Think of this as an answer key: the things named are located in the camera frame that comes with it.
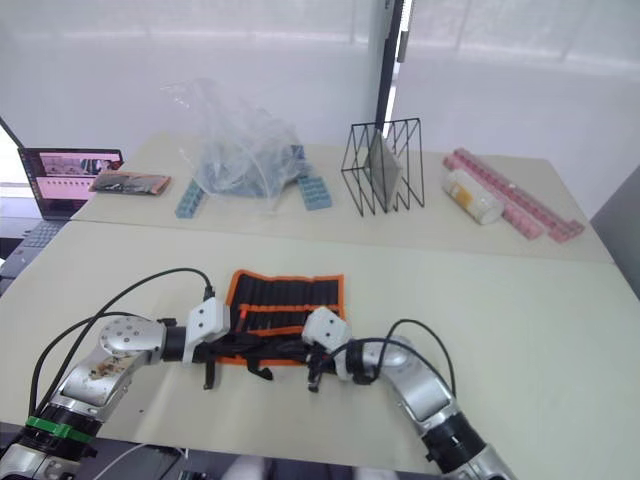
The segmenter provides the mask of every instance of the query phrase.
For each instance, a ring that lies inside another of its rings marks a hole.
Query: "wire frame organizer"
[[[341,173],[360,216],[424,208],[422,131],[419,118],[351,125]]]

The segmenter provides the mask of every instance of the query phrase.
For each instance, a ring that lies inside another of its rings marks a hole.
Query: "plastic bottle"
[[[480,225],[495,222],[504,211],[504,203],[463,170],[449,172],[442,188]]]

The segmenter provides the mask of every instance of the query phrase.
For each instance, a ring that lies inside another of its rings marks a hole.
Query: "clear plastic bag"
[[[293,127],[210,79],[164,88],[186,109],[199,148],[181,148],[194,180],[209,195],[266,200],[273,210],[285,185],[308,174]]]

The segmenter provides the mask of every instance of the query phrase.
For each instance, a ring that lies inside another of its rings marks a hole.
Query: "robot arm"
[[[307,319],[302,338],[333,352],[351,339],[351,327],[326,308]],[[403,337],[392,337],[411,346]],[[382,344],[354,342],[336,355],[335,370],[342,380],[361,383],[371,378]],[[444,478],[454,480],[517,480],[491,445],[471,427],[447,385],[431,368],[401,346],[389,345],[384,353],[382,377],[391,385],[403,410],[427,447]],[[319,376],[310,371],[309,388],[317,391]]]
[[[0,480],[71,480],[80,460],[94,456],[89,442],[98,433],[140,367],[161,360],[206,363],[213,385],[213,358],[196,354],[229,330],[229,308],[209,298],[194,308],[186,327],[145,318],[118,317],[107,324],[99,345],[76,365],[37,417],[29,417],[20,439],[0,459]]]

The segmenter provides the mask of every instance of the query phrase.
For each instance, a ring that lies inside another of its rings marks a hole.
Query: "cable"
[[[107,473],[111,467],[113,467],[116,463],[118,463],[120,460],[122,460],[124,457],[126,457],[127,455],[129,455],[130,453],[135,452],[136,450],[142,448],[142,447],[146,447],[147,444],[146,443],[140,443],[138,445],[134,445],[133,447],[131,447],[129,450],[124,451],[123,453],[121,453],[120,455],[118,455],[114,460],[111,461],[111,463],[109,463],[109,465],[107,465],[106,467],[104,467],[100,473],[98,473],[98,475],[96,475],[95,477],[93,477],[93,480],[98,480],[100,477],[102,477],[105,473]]]
[[[133,314],[127,313],[127,312],[107,312],[107,313],[104,313],[100,318],[111,317],[111,316],[130,316],[130,315],[133,315]],[[92,318],[93,317],[85,318],[81,322],[78,322],[70,326],[69,328],[67,328],[64,332],[58,335],[49,345],[47,345],[47,348],[45,348],[40,354],[40,358],[36,362],[36,366],[33,369],[33,376],[31,377],[31,389],[29,393],[29,415],[33,415],[36,410],[36,402],[38,397],[38,383],[40,380],[42,365],[44,364],[44,361],[46,360],[47,355],[49,355],[49,352],[51,352],[51,350],[53,350],[53,348],[58,343],[60,343],[60,341],[64,337],[69,335],[71,332],[73,332],[77,328],[80,328],[82,325],[89,323]]]
[[[49,402],[49,400],[51,399],[51,396],[53,395],[53,392],[55,391],[56,387],[58,386],[58,383],[60,383],[60,380],[62,379],[62,376],[64,375],[64,372],[66,371],[67,367],[69,366],[69,363],[71,363],[71,359],[73,358],[73,355],[76,353],[76,351],[78,350],[78,347],[80,346],[80,344],[82,343],[82,341],[84,340],[84,337],[87,336],[87,334],[89,333],[89,330],[91,330],[91,327],[93,327],[93,325],[96,323],[96,321],[102,317],[102,315],[104,315],[104,313],[109,310],[109,308],[111,308],[111,306],[116,303],[118,300],[120,300],[122,297],[124,297],[126,294],[128,294],[129,292],[131,292],[132,290],[135,290],[136,288],[138,288],[139,286],[154,280],[158,277],[162,277],[164,275],[169,275],[171,273],[177,273],[177,272],[191,272],[191,273],[195,273],[196,275],[200,275],[202,277],[202,279],[205,282],[205,290],[204,290],[204,299],[207,300],[208,298],[211,298],[215,295],[215,291],[213,289],[213,285],[211,285],[211,282],[209,281],[209,277],[207,277],[207,275],[205,273],[203,273],[200,270],[197,270],[195,268],[189,268],[189,267],[180,267],[180,268],[172,268],[169,270],[165,270],[163,272],[159,272],[156,273],[154,275],[150,275],[148,277],[143,278],[142,280],[137,281],[136,283],[134,283],[133,285],[130,285],[129,287],[125,288],[123,291],[121,291],[119,294],[117,294],[115,297],[113,297],[111,300],[109,300],[100,310],[98,310],[98,313],[96,313],[91,320],[89,320],[87,322],[87,324],[85,325],[84,329],[82,329],[82,331],[80,332],[80,335],[78,335],[78,338],[76,338],[76,341],[73,343],[73,345],[71,346],[71,348],[69,349],[69,352],[67,353],[67,356],[65,357],[64,361],[62,362],[62,365],[60,365],[60,369],[58,370],[58,373],[56,374],[55,378],[53,379],[53,381],[51,382],[51,385],[49,386],[49,389],[47,390],[47,393],[44,395],[44,397],[42,398],[42,400],[40,401],[40,403],[38,404],[38,408],[35,410],[35,415],[38,416],[42,413],[42,409],[47,405],[47,403]]]
[[[182,451],[180,451],[180,450],[178,450],[178,451],[179,451],[182,455],[177,455],[177,456],[176,456],[176,458],[174,458],[174,459],[173,459],[173,461],[169,464],[169,466],[165,469],[165,471],[164,471],[164,472],[162,472],[162,475],[160,475],[160,476],[158,477],[158,480],[163,480],[163,478],[164,478],[164,477],[166,477],[166,476],[169,474],[169,472],[170,472],[171,470],[173,470],[173,467],[175,467],[175,466],[176,466],[176,464],[178,463],[178,460],[180,460],[180,457],[181,457],[181,456],[184,456],[184,453],[182,453]]]
[[[427,325],[425,325],[422,322],[419,322],[418,320],[412,320],[410,318],[401,318],[400,320],[398,320],[396,323],[394,323],[391,328],[389,329],[389,333],[387,333],[387,337],[386,338],[391,338],[391,336],[393,335],[393,332],[396,331],[396,329],[402,325],[403,323],[411,323],[413,325],[417,325],[420,328],[426,330],[434,339],[436,342],[438,342],[438,345],[440,345],[440,348],[442,349],[442,353],[444,353],[445,358],[447,359],[447,366],[449,367],[449,378],[451,379],[451,393],[453,394],[454,397],[457,396],[457,392],[456,392],[456,375],[455,372],[453,370],[453,362],[451,361],[451,357],[449,356],[449,352],[447,351],[447,347],[445,347],[444,342],[442,340],[440,340],[440,337],[438,337],[438,335],[436,334],[436,332],[434,332],[430,327],[428,327]],[[375,381],[378,379],[378,377],[380,376],[380,371],[382,370],[382,363],[384,360],[384,352],[387,349],[387,343],[385,342],[382,345],[382,350],[380,351],[380,359],[378,360],[378,364],[376,365],[376,369],[373,375],[373,380]]]
[[[118,455],[114,460],[111,461],[111,463],[109,463],[109,465],[107,465],[106,467],[104,467],[100,473],[98,473],[95,477],[93,477],[93,480],[98,480],[100,477],[102,477],[105,473],[107,473],[107,471],[111,470],[111,468],[113,468],[113,466],[118,463],[120,460],[122,460],[124,457],[126,457],[127,455],[129,455],[130,453],[135,452],[136,450],[142,448],[142,447],[153,447],[153,445],[149,445],[148,443],[140,443],[138,445],[134,445],[133,447],[131,447],[129,450],[124,451],[123,453],[121,453],[120,455]],[[185,453],[180,450],[179,448],[173,448],[176,452],[178,452],[178,455],[176,455],[176,457],[173,459],[173,461],[171,462],[171,464],[169,465],[169,467],[163,472],[163,474],[158,478],[158,480],[162,480],[167,473],[169,473],[171,471],[171,469],[173,467],[175,467],[176,463],[178,463],[178,460],[180,460],[181,457],[185,457]]]
[[[443,384],[445,384],[445,385],[447,384],[447,382],[445,382],[444,378],[442,378],[442,375],[440,375],[440,372],[433,365],[431,365],[431,362],[429,362],[429,360],[427,360],[422,355],[420,355],[412,347],[410,347],[408,345],[405,345],[404,343],[399,342],[397,340],[393,340],[392,338],[379,338],[379,337],[359,338],[357,340],[350,340],[347,343],[343,343],[342,345],[340,345],[333,352],[331,352],[328,356],[326,356],[324,359],[322,359],[322,362],[320,362],[320,364],[318,365],[318,375],[317,375],[318,381],[320,381],[320,378],[322,377],[322,374],[325,371],[327,371],[327,369],[328,369],[327,367],[329,367],[329,364],[331,363],[331,361],[340,352],[345,351],[347,348],[349,348],[350,345],[359,345],[359,344],[364,345],[366,343],[386,343],[386,344],[389,344],[389,345],[396,345],[396,346],[398,346],[400,348],[403,348],[404,350],[408,351],[409,353],[412,353],[413,355],[415,355],[418,358],[418,360],[420,360],[427,367],[429,367],[431,370],[433,370],[433,373],[438,377],[438,379]]]

